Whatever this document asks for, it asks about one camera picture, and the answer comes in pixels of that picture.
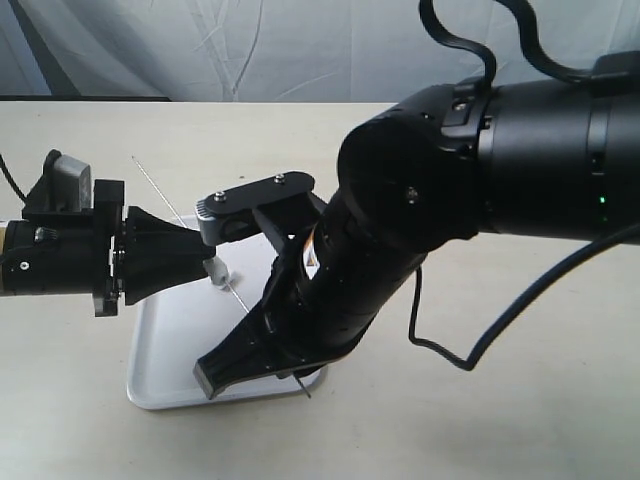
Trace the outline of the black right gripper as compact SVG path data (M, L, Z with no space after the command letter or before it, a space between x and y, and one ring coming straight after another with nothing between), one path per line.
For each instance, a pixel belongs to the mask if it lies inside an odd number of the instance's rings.
M400 287L400 251L386 245L289 244L264 295L193 374L207 399L276 374L306 376L348 355Z

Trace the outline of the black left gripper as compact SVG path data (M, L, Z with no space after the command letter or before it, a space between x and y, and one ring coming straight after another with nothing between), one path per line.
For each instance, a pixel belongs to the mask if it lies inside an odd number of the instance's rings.
M122 230L125 183L96 179L93 189L92 300L96 317L116 316L119 288L113 250ZM204 262L215 249L198 231L161 220L131 206L123 230L122 282L125 303L207 276Z

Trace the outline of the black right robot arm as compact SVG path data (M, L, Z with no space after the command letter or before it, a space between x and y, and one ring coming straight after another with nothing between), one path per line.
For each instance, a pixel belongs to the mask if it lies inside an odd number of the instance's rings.
M259 301L195 363L205 395L258 378L302 378L348 355L427 255L481 232L587 247L521 294L465 358L574 267L639 240L639 55L600 57L584 78L426 88L352 130L338 188L289 172L214 193L190 230L131 208L120 280L127 304L206 277L218 245L264 235L276 250Z

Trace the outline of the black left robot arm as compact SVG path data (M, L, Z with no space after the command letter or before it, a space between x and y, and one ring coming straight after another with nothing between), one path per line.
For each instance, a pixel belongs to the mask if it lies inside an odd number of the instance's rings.
M98 179L90 208L27 211L10 221L2 234L1 295L89 294L97 317L117 315L124 193L122 181Z

